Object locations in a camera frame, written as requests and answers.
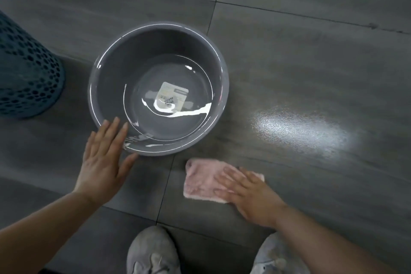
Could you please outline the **person's right hand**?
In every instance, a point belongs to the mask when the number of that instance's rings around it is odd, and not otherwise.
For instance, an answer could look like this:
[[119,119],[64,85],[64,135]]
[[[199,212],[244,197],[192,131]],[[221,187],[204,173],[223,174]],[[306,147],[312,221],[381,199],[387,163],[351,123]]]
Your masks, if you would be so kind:
[[215,179],[232,193],[238,194],[238,202],[231,204],[246,220],[276,229],[279,216],[287,209],[286,203],[254,172],[243,167],[238,169],[247,176],[248,185],[240,185],[221,174],[218,174]]

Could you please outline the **person's left hand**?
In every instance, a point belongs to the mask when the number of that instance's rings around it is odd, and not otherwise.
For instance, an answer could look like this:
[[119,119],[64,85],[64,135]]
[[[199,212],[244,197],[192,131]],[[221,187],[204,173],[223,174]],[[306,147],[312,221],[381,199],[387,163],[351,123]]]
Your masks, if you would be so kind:
[[73,193],[80,194],[97,206],[110,201],[124,182],[118,181],[123,144],[128,133],[128,123],[119,123],[118,132],[107,153],[100,152],[101,126],[96,131],[93,157],[82,162]]

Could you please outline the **pink cleaning cloth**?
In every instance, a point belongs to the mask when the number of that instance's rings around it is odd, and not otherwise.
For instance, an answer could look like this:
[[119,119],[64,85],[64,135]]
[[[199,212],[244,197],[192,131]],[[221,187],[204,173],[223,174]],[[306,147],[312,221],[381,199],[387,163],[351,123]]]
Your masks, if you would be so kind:
[[191,158],[186,162],[186,178],[183,188],[183,196],[187,199],[211,201],[226,204],[227,201],[218,197],[215,190],[231,192],[228,188],[216,181],[218,174],[231,179],[225,172],[225,168],[232,169],[235,173],[244,177],[244,174],[234,166],[217,159]]

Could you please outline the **person's right forearm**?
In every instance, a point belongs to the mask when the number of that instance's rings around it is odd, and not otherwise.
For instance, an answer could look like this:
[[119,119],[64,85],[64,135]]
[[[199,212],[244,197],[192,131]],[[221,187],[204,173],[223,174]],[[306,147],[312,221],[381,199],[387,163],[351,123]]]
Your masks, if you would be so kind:
[[270,222],[311,274],[398,274],[361,247],[287,205],[275,206]]

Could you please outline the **person's left forearm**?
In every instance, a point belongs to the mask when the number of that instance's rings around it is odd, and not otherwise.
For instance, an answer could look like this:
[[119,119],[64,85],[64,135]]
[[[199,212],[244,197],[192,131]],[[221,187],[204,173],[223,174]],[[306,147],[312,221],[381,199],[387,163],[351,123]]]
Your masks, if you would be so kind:
[[102,203],[69,193],[0,230],[0,274],[38,274]]

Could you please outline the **white label sticker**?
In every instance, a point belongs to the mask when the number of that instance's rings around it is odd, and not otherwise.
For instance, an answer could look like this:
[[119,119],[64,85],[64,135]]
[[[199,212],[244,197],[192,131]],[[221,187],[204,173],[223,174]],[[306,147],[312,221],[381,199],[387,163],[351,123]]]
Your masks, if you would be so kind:
[[157,111],[167,114],[180,112],[189,90],[168,82],[163,82],[155,98],[154,107]]

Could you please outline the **grey plastic basin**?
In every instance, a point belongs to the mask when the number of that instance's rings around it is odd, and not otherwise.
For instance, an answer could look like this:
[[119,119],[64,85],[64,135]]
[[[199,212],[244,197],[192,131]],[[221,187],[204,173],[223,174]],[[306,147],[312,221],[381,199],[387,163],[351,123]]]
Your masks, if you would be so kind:
[[[189,90],[180,112],[154,107],[163,82]],[[229,95],[229,72],[218,47],[202,32],[176,22],[152,22],[126,32],[96,59],[88,105],[99,128],[128,123],[123,149],[141,156],[185,150],[208,135]]]

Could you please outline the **person's right grey sneaker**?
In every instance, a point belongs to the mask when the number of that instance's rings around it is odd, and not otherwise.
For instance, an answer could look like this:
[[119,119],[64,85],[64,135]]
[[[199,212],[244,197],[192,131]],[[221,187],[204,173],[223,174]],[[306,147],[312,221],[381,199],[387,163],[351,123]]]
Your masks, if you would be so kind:
[[311,274],[298,254],[279,232],[269,235],[260,246],[250,274]]

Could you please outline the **person's grey sneaker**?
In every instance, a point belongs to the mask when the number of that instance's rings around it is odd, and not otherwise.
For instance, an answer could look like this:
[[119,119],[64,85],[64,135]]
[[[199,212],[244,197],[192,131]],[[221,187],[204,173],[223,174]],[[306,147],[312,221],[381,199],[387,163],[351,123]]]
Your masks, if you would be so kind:
[[150,226],[132,241],[127,254],[127,274],[181,274],[174,241],[161,226]]
[[298,254],[279,232],[269,235],[260,246],[250,274],[311,274]]

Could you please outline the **person's left grey sneaker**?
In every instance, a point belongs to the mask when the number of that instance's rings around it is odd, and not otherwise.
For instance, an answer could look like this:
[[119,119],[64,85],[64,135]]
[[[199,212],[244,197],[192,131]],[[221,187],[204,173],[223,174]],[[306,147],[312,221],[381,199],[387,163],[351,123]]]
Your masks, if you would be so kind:
[[174,241],[161,226],[150,226],[132,241],[127,254],[127,274],[181,274]]

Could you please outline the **blue perforated plastic basket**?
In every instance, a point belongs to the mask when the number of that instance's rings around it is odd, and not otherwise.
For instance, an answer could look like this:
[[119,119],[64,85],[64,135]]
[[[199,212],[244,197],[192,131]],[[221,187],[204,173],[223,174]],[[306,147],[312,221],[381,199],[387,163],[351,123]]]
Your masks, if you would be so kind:
[[66,73],[61,60],[0,11],[0,117],[27,119],[60,98]]

